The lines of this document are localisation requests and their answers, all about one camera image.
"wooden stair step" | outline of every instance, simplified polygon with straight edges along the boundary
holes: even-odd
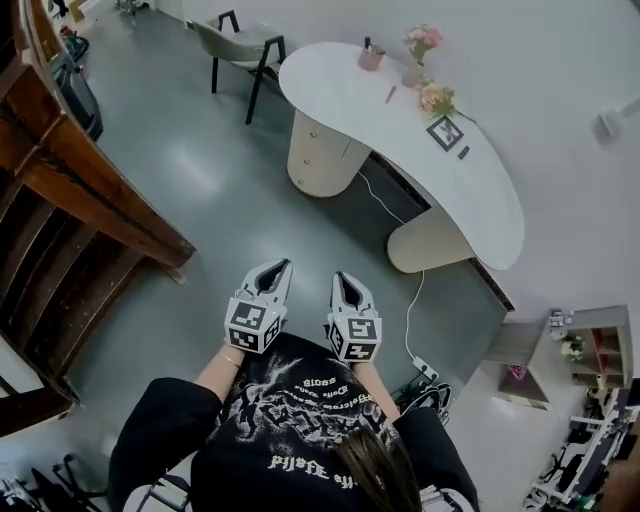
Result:
[[[18,194],[5,217],[2,236],[5,254],[0,254],[0,309],[9,316],[33,267],[62,226],[67,214],[56,212],[51,203],[29,194]]]
[[[9,175],[8,172],[1,170],[0,172]],[[7,211],[9,211],[9,208],[11,208],[11,205],[15,201],[18,192],[20,192],[20,189],[22,188],[22,182],[18,180],[11,180],[7,181],[4,185],[5,186],[2,188],[2,191],[0,191],[0,224],[2,224],[4,216],[6,215]]]
[[[110,305],[124,291],[144,256],[97,234],[99,249],[69,289],[35,351],[54,378],[62,377]]]
[[[73,217],[62,226],[34,270],[10,319],[18,346],[26,349],[38,324],[48,323],[49,315],[83,270],[89,254],[87,247],[95,234],[95,229]]]

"black t-shirt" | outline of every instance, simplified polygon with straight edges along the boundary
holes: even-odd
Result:
[[[133,490],[198,450],[191,466],[195,512],[222,503],[237,510],[366,510],[364,491],[332,448],[359,428],[373,430],[392,453],[404,444],[420,488],[457,490],[478,509],[473,483],[433,410],[417,409],[392,425],[330,351],[286,333],[272,347],[247,355],[224,405],[212,391],[179,379],[149,385],[111,457],[114,512]]]

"flower vase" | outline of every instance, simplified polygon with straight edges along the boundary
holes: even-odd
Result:
[[[422,62],[414,62],[407,68],[404,75],[402,75],[402,85],[413,89],[416,85],[422,82],[424,73],[424,64],[422,64]]]

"pink flowers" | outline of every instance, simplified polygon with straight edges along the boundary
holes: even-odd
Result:
[[[442,39],[442,33],[437,28],[422,24],[409,30],[403,41],[409,47],[413,58],[422,64],[424,54],[438,46]]]
[[[453,89],[430,83],[420,91],[420,108],[430,116],[444,116],[454,110]]]

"picture frame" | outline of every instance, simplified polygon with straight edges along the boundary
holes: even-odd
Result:
[[[427,131],[445,151],[449,151],[464,136],[462,130],[448,116],[442,116],[429,126]]]

